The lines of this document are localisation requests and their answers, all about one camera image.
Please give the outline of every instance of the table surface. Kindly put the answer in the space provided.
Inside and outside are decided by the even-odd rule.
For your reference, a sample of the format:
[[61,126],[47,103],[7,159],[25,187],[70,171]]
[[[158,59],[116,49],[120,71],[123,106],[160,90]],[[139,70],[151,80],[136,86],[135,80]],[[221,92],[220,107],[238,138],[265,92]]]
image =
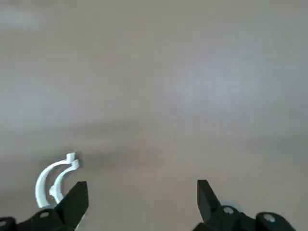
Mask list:
[[0,216],[36,212],[39,173],[75,151],[82,230],[190,231],[198,179],[306,228],[308,1],[0,8]]

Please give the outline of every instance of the white plastic hook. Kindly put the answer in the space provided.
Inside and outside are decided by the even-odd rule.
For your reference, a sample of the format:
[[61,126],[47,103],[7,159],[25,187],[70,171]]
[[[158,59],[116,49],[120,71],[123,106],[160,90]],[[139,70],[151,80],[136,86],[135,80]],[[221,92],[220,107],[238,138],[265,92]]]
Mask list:
[[47,168],[44,169],[44,171],[41,172],[35,184],[35,198],[40,208],[49,206],[49,203],[46,199],[46,194],[45,194],[45,181],[46,181],[46,178],[49,172],[58,165],[69,165],[73,163],[74,159],[75,159],[75,153],[68,153],[66,155],[66,160],[55,162],[49,165]]
[[79,167],[79,161],[74,160],[72,162],[72,166],[68,167],[66,170],[61,172],[54,181],[53,186],[49,189],[49,195],[54,197],[57,204],[63,199],[63,195],[61,193],[61,181],[63,179],[63,176],[70,171],[76,170],[78,167]]

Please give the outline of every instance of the screw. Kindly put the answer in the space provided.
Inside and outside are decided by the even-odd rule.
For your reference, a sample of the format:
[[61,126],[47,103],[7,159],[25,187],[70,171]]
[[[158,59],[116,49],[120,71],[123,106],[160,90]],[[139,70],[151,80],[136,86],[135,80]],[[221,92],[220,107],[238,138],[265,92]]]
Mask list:
[[6,221],[4,221],[4,220],[0,221],[0,227],[3,227],[5,225],[6,225]]
[[264,219],[269,221],[269,222],[275,222],[275,217],[273,217],[273,215],[271,214],[264,214],[263,215]]
[[232,213],[233,213],[233,209],[231,209],[230,207],[224,207],[224,208],[223,208],[223,211],[224,211],[225,213],[228,213],[228,214],[232,214]]

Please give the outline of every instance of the white plastic clip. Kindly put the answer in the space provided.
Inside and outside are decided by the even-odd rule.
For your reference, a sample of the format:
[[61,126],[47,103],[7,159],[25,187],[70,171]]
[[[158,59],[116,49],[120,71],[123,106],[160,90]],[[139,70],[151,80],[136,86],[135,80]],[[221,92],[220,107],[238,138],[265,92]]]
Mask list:
[[78,167],[79,167],[79,161],[74,160],[72,162],[72,166],[68,167],[66,170],[61,172],[54,181],[53,186],[49,189],[49,195],[54,197],[57,204],[63,199],[63,195],[61,193],[61,181],[63,179],[63,176],[70,171],[76,170]]
[[37,204],[40,208],[49,206],[49,203],[46,199],[46,194],[45,194],[45,181],[46,181],[48,173],[54,167],[56,167],[58,165],[69,165],[69,164],[73,163],[74,159],[75,159],[75,153],[68,153],[66,155],[66,160],[61,160],[61,161],[55,162],[55,163],[49,165],[47,168],[44,169],[44,171],[41,172],[41,174],[39,175],[38,180],[35,184],[35,198],[36,198]]

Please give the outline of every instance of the black plastic part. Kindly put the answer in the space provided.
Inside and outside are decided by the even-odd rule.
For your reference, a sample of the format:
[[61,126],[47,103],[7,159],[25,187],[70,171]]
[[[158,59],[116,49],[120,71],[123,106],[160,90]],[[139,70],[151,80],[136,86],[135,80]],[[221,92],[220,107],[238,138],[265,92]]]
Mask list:
[[[278,214],[262,212],[253,219],[231,206],[221,206],[206,180],[198,181],[197,191],[198,207],[204,223],[199,224],[193,231],[295,231],[288,221]],[[265,215],[271,215],[272,219],[265,219]]]
[[240,213],[235,208],[231,206],[221,206],[212,214],[205,226],[209,230],[235,231],[238,230],[239,217]]
[[54,208],[68,228],[74,230],[89,207],[87,182],[78,182]]
[[256,220],[247,216],[245,213],[240,213],[239,230],[240,231],[255,231],[256,230]]
[[19,224],[14,218],[0,218],[0,231],[74,231],[88,206],[87,183],[81,181],[55,208],[43,209]]
[[11,217],[0,218],[0,231],[16,230],[16,220]]
[[198,180],[197,198],[200,214],[203,221],[206,222],[212,213],[220,207],[220,202],[207,180]]
[[[265,215],[271,215],[274,222],[265,219]],[[262,212],[256,216],[257,230],[262,231],[295,231],[291,224],[276,213]]]

